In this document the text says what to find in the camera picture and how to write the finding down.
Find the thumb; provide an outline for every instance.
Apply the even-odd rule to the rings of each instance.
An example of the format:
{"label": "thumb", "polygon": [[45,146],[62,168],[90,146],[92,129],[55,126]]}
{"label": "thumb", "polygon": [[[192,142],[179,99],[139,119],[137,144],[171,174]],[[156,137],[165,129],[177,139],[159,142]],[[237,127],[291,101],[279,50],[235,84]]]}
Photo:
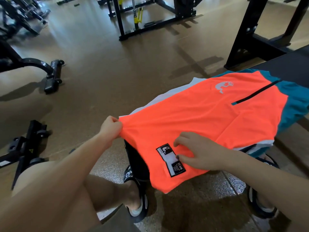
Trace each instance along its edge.
{"label": "thumb", "polygon": [[195,165],[196,165],[195,158],[187,157],[187,156],[184,156],[184,155],[177,155],[176,158],[178,160],[180,160],[182,163],[188,164],[192,167],[195,167]]}

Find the teal fabric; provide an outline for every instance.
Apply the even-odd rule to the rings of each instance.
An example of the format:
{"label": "teal fabric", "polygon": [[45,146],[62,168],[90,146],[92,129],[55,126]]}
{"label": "teal fabric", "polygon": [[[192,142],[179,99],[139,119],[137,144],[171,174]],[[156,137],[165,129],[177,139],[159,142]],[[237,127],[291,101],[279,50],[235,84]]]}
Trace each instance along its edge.
{"label": "teal fabric", "polygon": [[[253,73],[255,71],[260,71],[260,73],[265,77],[265,79],[269,80],[270,82],[280,80],[280,78],[271,76],[269,71],[245,69],[238,72]],[[220,77],[228,73],[232,73],[232,71],[227,71],[214,77]],[[288,81],[281,81],[277,83],[275,86],[277,86],[277,88],[281,93],[288,95],[288,100],[283,108],[281,120],[278,125],[278,131],[277,131],[278,134],[283,130],[287,129],[288,127],[290,127],[292,124],[294,124],[296,121],[298,121],[300,118],[302,118],[304,115],[308,113],[309,89],[302,87],[294,82],[288,82]],[[269,147],[261,148],[258,151],[250,154],[250,156],[256,158],[265,153],[265,151],[268,149]]]}

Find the brown floor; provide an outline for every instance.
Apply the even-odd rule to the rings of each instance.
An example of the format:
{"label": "brown floor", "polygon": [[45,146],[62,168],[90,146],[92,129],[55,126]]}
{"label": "brown floor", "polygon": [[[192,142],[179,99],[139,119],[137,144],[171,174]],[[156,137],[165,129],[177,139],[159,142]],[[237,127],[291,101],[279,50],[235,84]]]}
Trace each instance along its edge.
{"label": "brown floor", "polygon": [[[14,137],[26,132],[30,120],[37,119],[53,131],[41,156],[61,160],[96,134],[108,115],[129,114],[193,77],[223,72],[247,5],[247,0],[203,0],[197,7],[196,22],[184,21],[119,42],[116,22],[96,0],[62,6],[48,1],[52,10],[48,27],[38,37],[12,41],[12,45],[22,57],[46,62],[63,59],[64,83],[57,93],[47,96],[42,93],[45,74],[40,69],[0,74],[0,155],[6,153]],[[268,38],[280,35],[294,10],[269,3],[257,33]],[[151,6],[144,11],[143,22],[169,15],[161,7]],[[132,16],[124,19],[132,22]],[[306,14],[292,39],[292,48],[309,44],[308,23]],[[308,134],[302,132],[295,124],[280,138],[309,164]],[[300,140],[300,147],[293,139]],[[304,176],[276,147],[269,153],[284,170]],[[116,140],[92,173],[121,183],[127,165],[123,141]],[[15,169],[16,164],[0,169],[0,198],[10,195]],[[294,230],[283,215],[273,220],[254,216],[244,188],[239,179],[218,171],[186,181],[169,194],[150,190],[150,216],[138,227],[148,232]]]}

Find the knee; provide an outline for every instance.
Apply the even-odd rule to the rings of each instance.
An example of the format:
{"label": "knee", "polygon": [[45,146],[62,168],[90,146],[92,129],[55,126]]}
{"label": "knee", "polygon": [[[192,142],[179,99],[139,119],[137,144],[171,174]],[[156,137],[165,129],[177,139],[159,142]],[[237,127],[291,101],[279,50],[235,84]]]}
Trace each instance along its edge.
{"label": "knee", "polygon": [[30,183],[34,182],[39,176],[44,174],[47,170],[55,166],[57,162],[55,161],[48,161],[39,164],[35,164],[25,171],[21,173],[18,177],[14,189],[12,191],[12,196],[16,195],[19,191],[21,191],[24,187],[29,185]]}

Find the forearm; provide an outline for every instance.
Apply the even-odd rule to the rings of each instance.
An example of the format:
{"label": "forearm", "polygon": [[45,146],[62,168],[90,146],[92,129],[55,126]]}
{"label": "forearm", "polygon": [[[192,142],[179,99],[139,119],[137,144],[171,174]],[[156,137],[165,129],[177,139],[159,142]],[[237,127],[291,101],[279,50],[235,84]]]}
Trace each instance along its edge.
{"label": "forearm", "polygon": [[[72,201],[106,147],[104,137],[96,135],[22,189],[0,211],[0,230],[53,231],[53,220]],[[32,218],[37,218],[36,225],[29,224]]]}
{"label": "forearm", "polygon": [[309,228],[309,180],[284,172],[245,153],[229,153],[223,170],[266,197],[292,221]]}

